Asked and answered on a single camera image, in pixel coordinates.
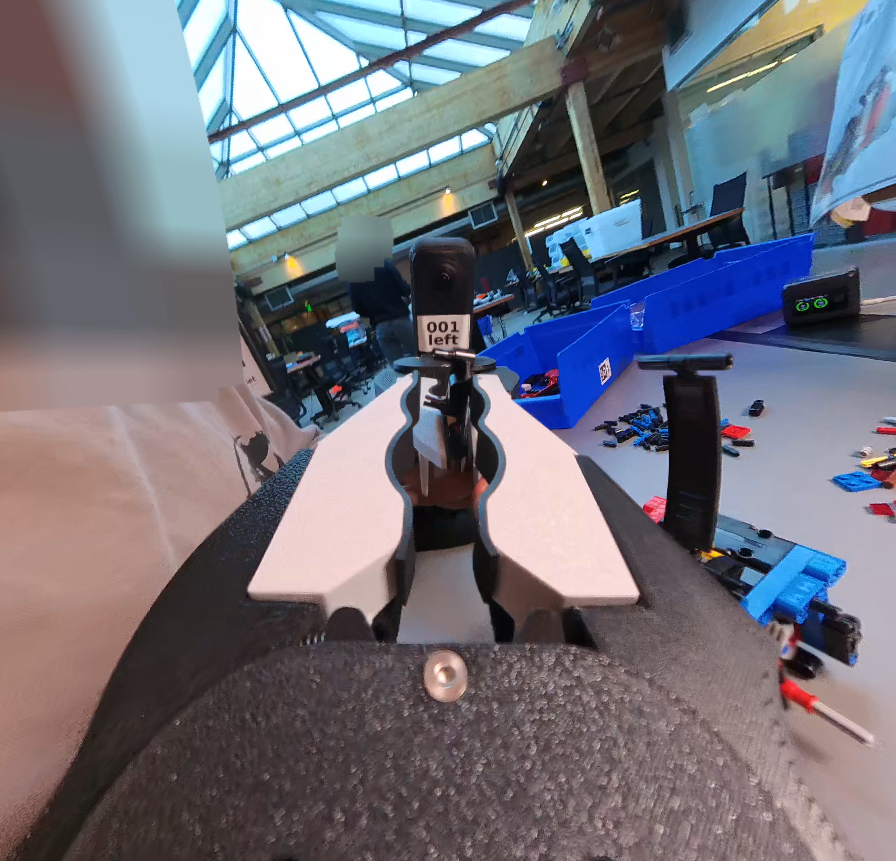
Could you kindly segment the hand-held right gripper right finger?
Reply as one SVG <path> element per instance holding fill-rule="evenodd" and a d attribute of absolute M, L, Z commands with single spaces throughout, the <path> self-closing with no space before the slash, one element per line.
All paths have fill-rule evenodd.
<path fill-rule="evenodd" d="M 473 377 L 476 587 L 497 639 L 534 612 L 628 608 L 641 591 L 580 458 L 511 398 Z"/>

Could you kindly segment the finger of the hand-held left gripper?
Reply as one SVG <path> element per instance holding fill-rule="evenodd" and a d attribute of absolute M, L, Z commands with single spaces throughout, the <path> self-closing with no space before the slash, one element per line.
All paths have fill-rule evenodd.
<path fill-rule="evenodd" d="M 451 474 L 447 426 L 441 413 L 421 413 L 413 429 L 415 466 L 411 489 L 415 497 L 448 497 Z"/>

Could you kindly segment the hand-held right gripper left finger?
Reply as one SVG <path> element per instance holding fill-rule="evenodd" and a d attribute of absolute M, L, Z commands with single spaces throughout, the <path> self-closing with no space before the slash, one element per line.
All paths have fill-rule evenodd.
<path fill-rule="evenodd" d="M 416 565 L 412 503 L 420 377 L 408 374 L 315 448 L 248 584 L 256 601 L 358 609 L 373 623 L 407 605 Z"/>

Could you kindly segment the lego car chassis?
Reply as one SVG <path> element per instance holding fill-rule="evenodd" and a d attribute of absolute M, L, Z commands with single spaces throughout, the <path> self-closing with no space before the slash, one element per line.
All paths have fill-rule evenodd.
<path fill-rule="evenodd" d="M 861 622 L 830 600 L 846 562 L 724 515 L 717 519 L 715 541 L 692 555 L 775 642 L 782 705 L 874 746 L 869 731 L 802 686 L 823 674 L 826 660 L 857 664 Z"/>

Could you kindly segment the pile of colourful lego pieces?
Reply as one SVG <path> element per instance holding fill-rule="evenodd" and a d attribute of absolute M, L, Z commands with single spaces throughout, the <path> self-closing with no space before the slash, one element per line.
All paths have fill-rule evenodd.
<path fill-rule="evenodd" d="M 895 519 L 895 418 L 882 418 L 848 455 L 848 468 L 831 482 L 862 500 L 868 514 Z"/>

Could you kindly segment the lego instruction booklet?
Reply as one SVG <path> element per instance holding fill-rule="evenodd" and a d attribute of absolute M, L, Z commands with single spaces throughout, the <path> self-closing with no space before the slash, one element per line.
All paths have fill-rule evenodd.
<path fill-rule="evenodd" d="M 869 0 L 841 56 L 831 129 L 810 224 L 843 227 L 894 211 L 895 0 Z"/>

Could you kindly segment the pile of black blue pins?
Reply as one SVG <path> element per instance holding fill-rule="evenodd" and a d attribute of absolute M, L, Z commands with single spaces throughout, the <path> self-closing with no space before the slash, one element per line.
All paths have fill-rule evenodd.
<path fill-rule="evenodd" d="M 631 444 L 645 452 L 655 454 L 671 451 L 671 430 L 666 415 L 666 404 L 639 407 L 615 419 L 606 419 L 591 428 L 593 433 L 602 434 L 602 446 L 610 449 Z M 740 456 L 745 449 L 756 447 L 753 430 L 727 418 L 719 425 L 722 452 L 731 457 Z"/>

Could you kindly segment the black office chair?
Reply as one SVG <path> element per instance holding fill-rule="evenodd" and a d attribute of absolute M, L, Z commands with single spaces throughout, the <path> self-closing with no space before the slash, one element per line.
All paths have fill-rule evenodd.
<path fill-rule="evenodd" d="M 734 213 L 733 216 L 715 223 L 708 231 L 707 239 L 714 252 L 751 243 L 743 221 L 746 182 L 747 172 L 744 171 L 713 186 L 710 217 Z"/>
<path fill-rule="evenodd" d="M 575 238 L 569 238 L 563 242 L 561 250 L 577 277 L 581 302 L 589 306 L 591 301 L 599 294 L 594 267 L 580 249 Z"/>

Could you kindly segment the blue bin with square label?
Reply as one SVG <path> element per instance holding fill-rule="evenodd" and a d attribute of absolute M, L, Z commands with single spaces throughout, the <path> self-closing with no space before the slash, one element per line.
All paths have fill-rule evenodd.
<path fill-rule="evenodd" d="M 530 376 L 556 371 L 558 393 L 520 397 L 517 404 L 552 430 L 573 428 L 633 362 L 630 308 L 598 307 L 526 327 L 486 352 L 499 366 Z"/>

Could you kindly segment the stack of white storage boxes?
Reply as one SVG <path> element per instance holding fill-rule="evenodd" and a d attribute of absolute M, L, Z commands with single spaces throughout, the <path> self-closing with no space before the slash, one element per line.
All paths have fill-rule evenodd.
<path fill-rule="evenodd" d="M 589 260 L 633 247 L 643 240 L 643 206 L 639 198 L 598 215 L 580 218 L 558 228 L 546 238 L 552 261 L 563 259 L 562 244 L 573 240 Z"/>

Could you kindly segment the long wooden desk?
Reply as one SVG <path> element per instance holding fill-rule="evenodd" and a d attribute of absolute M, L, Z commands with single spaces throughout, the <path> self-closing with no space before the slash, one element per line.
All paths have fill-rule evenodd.
<path fill-rule="evenodd" d="M 665 233 L 656 234 L 642 240 L 636 245 L 629 246 L 624 249 L 610 252 L 602 252 L 597 255 L 592 263 L 595 265 L 609 265 L 610 261 L 621 258 L 625 255 L 644 254 L 650 252 L 654 248 L 664 247 L 674 244 L 683 244 L 690 253 L 695 253 L 695 249 L 699 248 L 699 238 L 708 235 L 713 229 L 722 229 L 727 231 L 729 223 L 742 217 L 745 211 L 744 206 L 724 211 L 713 217 L 706 218 L 692 225 L 666 231 Z"/>

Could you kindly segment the long blue storage bin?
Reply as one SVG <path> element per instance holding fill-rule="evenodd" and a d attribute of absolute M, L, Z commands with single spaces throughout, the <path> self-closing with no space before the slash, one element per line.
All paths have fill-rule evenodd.
<path fill-rule="evenodd" d="M 660 354 L 778 311 L 787 284 L 812 268 L 814 234 L 716 252 L 613 290 L 591 309 L 643 307 L 635 346 Z"/>

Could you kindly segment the black power bank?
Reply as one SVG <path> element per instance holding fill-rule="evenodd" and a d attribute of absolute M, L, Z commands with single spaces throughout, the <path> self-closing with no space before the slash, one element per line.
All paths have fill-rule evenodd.
<path fill-rule="evenodd" d="M 790 282 L 782 288 L 781 309 L 789 328 L 855 318 L 861 310 L 860 272 L 850 268 Z"/>

